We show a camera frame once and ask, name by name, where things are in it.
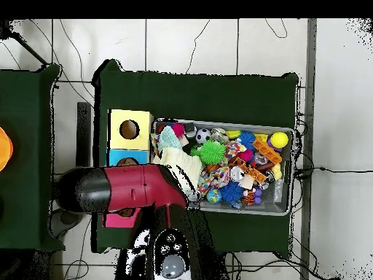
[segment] yellow cube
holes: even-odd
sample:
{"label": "yellow cube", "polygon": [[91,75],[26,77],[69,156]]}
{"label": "yellow cube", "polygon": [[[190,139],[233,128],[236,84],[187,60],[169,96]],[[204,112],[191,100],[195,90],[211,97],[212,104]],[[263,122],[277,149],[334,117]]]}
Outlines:
{"label": "yellow cube", "polygon": [[111,149],[150,150],[149,134],[153,122],[150,112],[109,110]]}

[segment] hole in block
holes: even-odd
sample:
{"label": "hole in block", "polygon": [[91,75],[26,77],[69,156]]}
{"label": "hole in block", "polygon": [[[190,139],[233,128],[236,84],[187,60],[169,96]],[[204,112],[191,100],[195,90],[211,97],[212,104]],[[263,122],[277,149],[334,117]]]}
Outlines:
{"label": "hole in block", "polygon": [[124,157],[118,161],[117,166],[138,166],[138,161],[132,157]]}
{"label": "hole in block", "polygon": [[140,134],[140,127],[136,121],[126,120],[120,125],[119,132],[124,139],[135,139]]}

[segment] pink toy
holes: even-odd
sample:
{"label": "pink toy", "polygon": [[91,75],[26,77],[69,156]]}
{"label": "pink toy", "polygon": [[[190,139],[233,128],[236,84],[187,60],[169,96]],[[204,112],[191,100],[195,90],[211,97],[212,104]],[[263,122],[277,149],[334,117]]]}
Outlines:
{"label": "pink toy", "polygon": [[251,149],[247,149],[244,152],[239,152],[238,157],[240,157],[245,162],[248,162],[253,157],[253,151]]}
{"label": "pink toy", "polygon": [[175,123],[172,125],[173,132],[176,137],[180,137],[185,133],[184,126],[181,123]]}

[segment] metal pole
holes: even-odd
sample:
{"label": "metal pole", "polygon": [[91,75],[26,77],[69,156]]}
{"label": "metal pole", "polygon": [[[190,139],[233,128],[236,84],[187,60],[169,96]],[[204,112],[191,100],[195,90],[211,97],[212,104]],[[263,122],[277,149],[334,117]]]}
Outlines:
{"label": "metal pole", "polygon": [[[305,122],[308,130],[305,134],[304,154],[313,159],[313,107],[315,103],[315,65],[316,65],[316,18],[308,18],[307,38],[307,72],[306,72],[306,101],[305,101]],[[310,160],[303,157],[303,168],[311,168]],[[303,180],[303,201],[302,201],[302,231],[301,244],[310,248],[310,223],[311,223],[311,185],[312,177]],[[307,268],[310,267],[310,253],[302,247],[301,259]],[[301,267],[301,279],[308,280],[308,269]]]}
{"label": "metal pole", "polygon": [[42,57],[38,55],[38,53],[33,50],[28,44],[22,39],[21,35],[18,34],[17,32],[12,32],[10,34],[10,37],[15,39],[18,43],[20,43],[24,48],[27,49],[27,51],[32,54],[33,57],[35,57],[37,60],[39,60],[43,64],[48,64]]}

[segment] orange toy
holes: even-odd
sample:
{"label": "orange toy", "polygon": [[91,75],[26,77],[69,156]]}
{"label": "orange toy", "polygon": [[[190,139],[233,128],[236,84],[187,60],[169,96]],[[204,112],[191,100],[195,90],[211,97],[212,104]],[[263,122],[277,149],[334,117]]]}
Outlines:
{"label": "orange toy", "polygon": [[258,136],[255,138],[253,146],[273,164],[280,163],[283,159],[272,147],[269,147],[268,144],[264,143]]}
{"label": "orange toy", "polygon": [[13,153],[13,144],[5,131],[0,127],[0,171],[5,168]]}
{"label": "orange toy", "polygon": [[260,173],[258,170],[253,168],[248,162],[246,163],[240,157],[236,157],[233,161],[230,161],[228,166],[239,166],[245,173],[253,177],[258,183],[262,184],[267,178],[265,175]]}

